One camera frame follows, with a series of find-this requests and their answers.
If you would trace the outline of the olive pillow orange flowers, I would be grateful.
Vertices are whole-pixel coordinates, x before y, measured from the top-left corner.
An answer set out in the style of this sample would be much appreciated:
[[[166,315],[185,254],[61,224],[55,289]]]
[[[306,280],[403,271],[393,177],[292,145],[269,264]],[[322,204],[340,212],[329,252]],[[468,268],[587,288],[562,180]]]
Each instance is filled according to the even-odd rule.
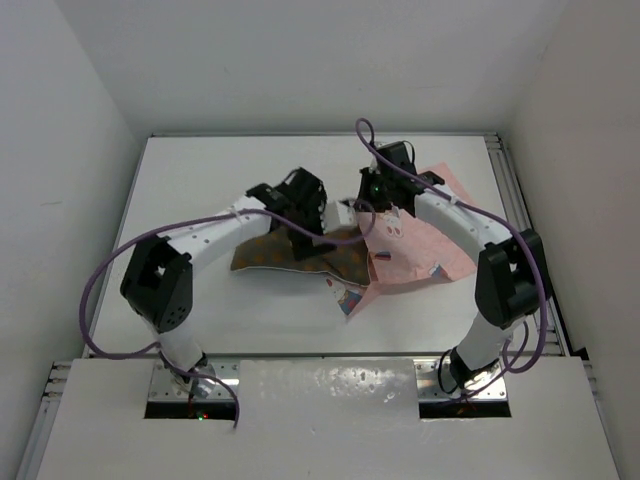
[[[325,273],[346,283],[368,286],[369,252],[361,240],[305,260],[295,260],[283,228],[249,240],[234,251],[230,270],[275,269],[301,273]]]

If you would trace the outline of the pink cartoon pillowcase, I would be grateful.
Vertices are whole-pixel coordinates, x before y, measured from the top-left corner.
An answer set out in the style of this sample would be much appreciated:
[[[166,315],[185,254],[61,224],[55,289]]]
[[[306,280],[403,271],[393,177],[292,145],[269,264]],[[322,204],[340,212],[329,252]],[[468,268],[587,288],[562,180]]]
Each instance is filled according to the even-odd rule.
[[[381,294],[434,282],[455,282],[476,270],[447,236],[396,207],[379,213],[362,241],[324,257],[326,283],[346,317]]]

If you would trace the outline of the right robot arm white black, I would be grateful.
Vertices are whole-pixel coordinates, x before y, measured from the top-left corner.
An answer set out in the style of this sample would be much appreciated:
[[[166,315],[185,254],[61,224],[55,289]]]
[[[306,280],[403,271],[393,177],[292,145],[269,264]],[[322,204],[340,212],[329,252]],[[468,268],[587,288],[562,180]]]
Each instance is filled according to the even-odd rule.
[[[455,198],[437,174],[417,173],[402,142],[366,142],[374,163],[361,169],[358,199],[384,212],[397,207],[452,240],[476,265],[478,310],[463,340],[448,354],[449,367],[437,375],[452,394],[490,370],[524,317],[547,318],[550,296],[544,247],[532,229],[518,231],[502,218]]]

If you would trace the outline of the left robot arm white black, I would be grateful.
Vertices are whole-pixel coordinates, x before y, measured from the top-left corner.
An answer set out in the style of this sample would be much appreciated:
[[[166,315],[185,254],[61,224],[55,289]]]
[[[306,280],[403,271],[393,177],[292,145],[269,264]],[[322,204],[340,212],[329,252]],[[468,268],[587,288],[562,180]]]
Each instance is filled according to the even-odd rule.
[[[314,239],[350,220],[348,210],[328,200],[321,180],[298,168],[276,186],[261,183],[247,190],[214,220],[138,242],[120,293],[149,325],[167,363],[187,381],[186,374],[205,358],[187,321],[196,276],[229,251],[286,222],[292,223],[289,242],[296,260],[329,252],[332,245]]]

